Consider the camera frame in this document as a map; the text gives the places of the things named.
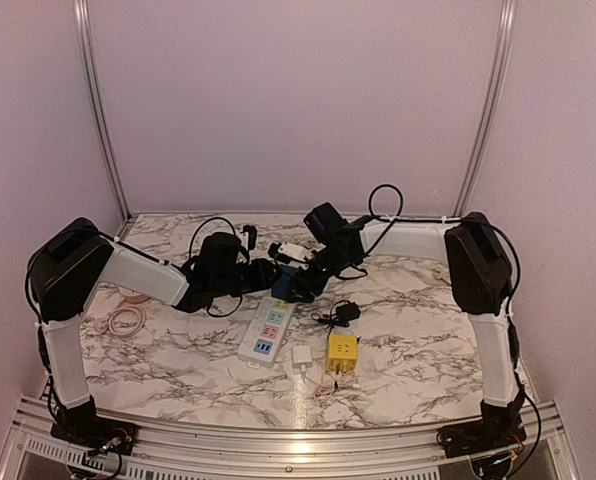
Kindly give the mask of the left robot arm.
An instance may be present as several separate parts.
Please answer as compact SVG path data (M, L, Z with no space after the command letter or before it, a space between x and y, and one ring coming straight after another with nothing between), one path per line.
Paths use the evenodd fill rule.
M38 349L50 382L55 423L84 445L103 438L87 383L80 327L102 284L131 290L177 311L210 311L215 300L268 290L278 277L253 259L234 233L207 237L199 254L177 266L138 250L80 217L29 259L25 294L37 319Z

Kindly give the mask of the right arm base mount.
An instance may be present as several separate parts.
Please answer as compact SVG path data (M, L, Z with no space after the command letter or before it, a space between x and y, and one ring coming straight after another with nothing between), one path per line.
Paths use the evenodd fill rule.
M447 458L479 454L511 445L519 445L527 439L522 422L504 426L496 421L477 420L441 427L436 435L437 443Z

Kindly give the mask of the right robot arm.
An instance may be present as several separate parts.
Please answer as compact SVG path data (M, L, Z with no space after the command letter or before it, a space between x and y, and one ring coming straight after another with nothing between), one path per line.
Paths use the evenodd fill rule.
M290 278L292 302L313 302L331 278L358 269L374 253L447 264L453 299L472 325L483 372L482 419L474 425L473 438L493 448L507 437L526 394L517 374L520 346L512 320L520 261L506 234L480 212L421 219L369 211L349 221L329 202L315 207L303 222L322 248Z

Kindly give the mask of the white usb charger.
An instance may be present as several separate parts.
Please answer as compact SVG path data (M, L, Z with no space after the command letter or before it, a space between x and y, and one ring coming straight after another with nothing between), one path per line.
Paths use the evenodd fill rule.
M291 350L292 367L305 373L313 365L312 349L309 345L295 345Z

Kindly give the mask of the black power adapter with cable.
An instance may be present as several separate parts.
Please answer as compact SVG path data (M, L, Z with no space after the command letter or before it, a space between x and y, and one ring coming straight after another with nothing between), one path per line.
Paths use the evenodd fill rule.
M312 314L311 319L327 329L327 338L336 328L348 328L350 323L360 318L361 311L356 302L341 300L336 302L327 314Z

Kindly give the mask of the white multicolour power strip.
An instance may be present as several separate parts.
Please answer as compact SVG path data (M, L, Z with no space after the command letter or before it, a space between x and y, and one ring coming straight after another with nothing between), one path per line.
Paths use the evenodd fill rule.
M252 368L272 367L296 305L265 296L252 318L237 351L239 360Z

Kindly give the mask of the yellow cube socket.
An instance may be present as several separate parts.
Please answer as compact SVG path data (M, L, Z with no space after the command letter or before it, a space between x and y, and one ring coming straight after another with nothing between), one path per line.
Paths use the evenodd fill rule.
M347 374L355 371L358 362L358 338L354 335L331 334L327 340L325 371Z

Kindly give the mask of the blue cube socket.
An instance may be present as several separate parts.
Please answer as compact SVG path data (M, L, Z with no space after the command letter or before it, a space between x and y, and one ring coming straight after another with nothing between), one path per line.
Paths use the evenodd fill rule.
M271 296L275 299L283 300L287 303L296 303L300 296L295 292L292 285L293 278L299 269L288 265L278 267L278 275L271 287Z

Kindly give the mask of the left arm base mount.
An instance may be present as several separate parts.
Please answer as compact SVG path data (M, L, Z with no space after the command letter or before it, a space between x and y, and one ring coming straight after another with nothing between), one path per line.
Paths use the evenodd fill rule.
M97 452L114 438L119 438L120 443L115 450L124 456L132 453L137 433L136 424L103 417L96 417L93 424L80 423L70 428L54 423L50 431L53 438Z

